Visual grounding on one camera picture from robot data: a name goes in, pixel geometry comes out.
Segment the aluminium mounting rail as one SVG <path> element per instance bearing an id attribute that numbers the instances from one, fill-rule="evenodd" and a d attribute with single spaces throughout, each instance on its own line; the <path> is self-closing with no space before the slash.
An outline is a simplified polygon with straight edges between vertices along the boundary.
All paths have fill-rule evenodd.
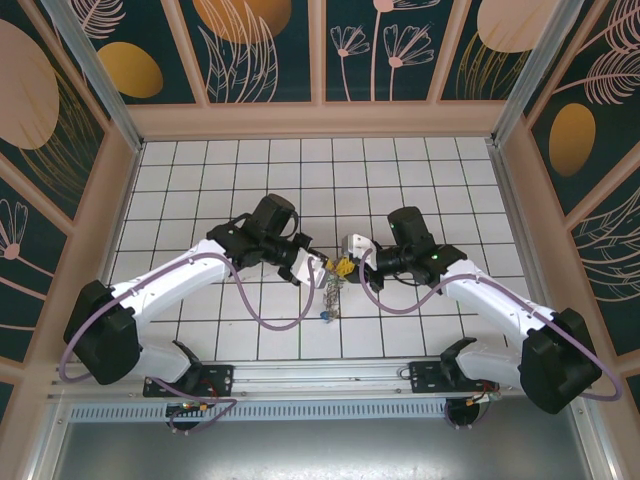
<path id="1" fill-rule="evenodd" d="M 245 401 L 408 398 L 411 383 L 400 372 L 401 359 L 338 359 L 324 361 L 237 361 L 231 396 Z M 50 399 L 141 401 L 145 380 L 128 375 L 111 384 L 87 379 L 64 383 L 58 376 L 46 385 Z"/>

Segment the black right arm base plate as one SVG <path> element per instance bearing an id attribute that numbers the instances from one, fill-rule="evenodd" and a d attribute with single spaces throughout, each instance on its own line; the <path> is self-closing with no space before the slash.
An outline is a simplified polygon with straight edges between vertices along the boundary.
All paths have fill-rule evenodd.
<path id="1" fill-rule="evenodd" d="M 456 363 L 447 365 L 440 361 L 410 362 L 409 380 L 413 393 L 471 393 L 498 391 L 498 383 L 467 378 Z"/>

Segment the aluminium side rail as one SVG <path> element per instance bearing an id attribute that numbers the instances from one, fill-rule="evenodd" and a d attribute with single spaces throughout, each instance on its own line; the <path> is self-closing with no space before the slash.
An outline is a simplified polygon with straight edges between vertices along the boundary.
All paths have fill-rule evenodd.
<path id="1" fill-rule="evenodd" d="M 498 188 L 505 211 L 512 229 L 524 276 L 531 294 L 531 299 L 539 305 L 553 307 L 553 300 L 544 279 L 543 271 L 535 249 L 533 238 L 520 199 L 515 189 L 515 182 L 508 168 L 502 150 L 496 147 L 491 139 L 487 140 L 488 154 L 496 175 Z"/>

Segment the aluminium frame post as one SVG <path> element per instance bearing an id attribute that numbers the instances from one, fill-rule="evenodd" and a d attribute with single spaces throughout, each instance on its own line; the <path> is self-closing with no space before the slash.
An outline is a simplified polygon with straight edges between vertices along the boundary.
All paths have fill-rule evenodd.
<path id="1" fill-rule="evenodd" d="M 536 46 L 532 49 L 525 65 L 518 75 L 504 108 L 487 138 L 487 146 L 498 148 L 513 131 L 525 107 L 530 102 L 563 43 L 570 38 L 570 31 L 578 20 L 585 3 L 594 0 L 559 0 L 541 31 Z"/>
<path id="2" fill-rule="evenodd" d="M 92 41 L 104 41 L 115 32 L 126 16 L 124 0 L 37 0 L 46 12 L 60 46 L 75 59 L 86 86 L 97 95 L 98 105 L 123 135 L 135 153 L 142 138 L 125 102 Z"/>

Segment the grey metal panel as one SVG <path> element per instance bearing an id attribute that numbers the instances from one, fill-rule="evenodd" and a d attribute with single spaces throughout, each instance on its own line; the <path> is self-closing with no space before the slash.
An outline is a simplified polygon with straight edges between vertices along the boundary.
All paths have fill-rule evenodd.
<path id="1" fill-rule="evenodd" d="M 159 424 L 74 424 L 54 480 L 592 480 L 562 421 L 221 422 L 187 437 Z"/>

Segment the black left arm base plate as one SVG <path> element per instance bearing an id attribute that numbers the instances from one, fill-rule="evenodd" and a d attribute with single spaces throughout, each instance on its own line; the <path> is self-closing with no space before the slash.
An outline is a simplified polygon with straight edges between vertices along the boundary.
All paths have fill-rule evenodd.
<path id="1" fill-rule="evenodd" d="M 191 396 L 217 398 L 230 397 L 234 380 L 234 366 L 222 364 L 203 364 L 190 368 L 177 382 L 169 386 Z M 142 395 L 145 398 L 177 397 L 164 386 L 145 379 Z"/>

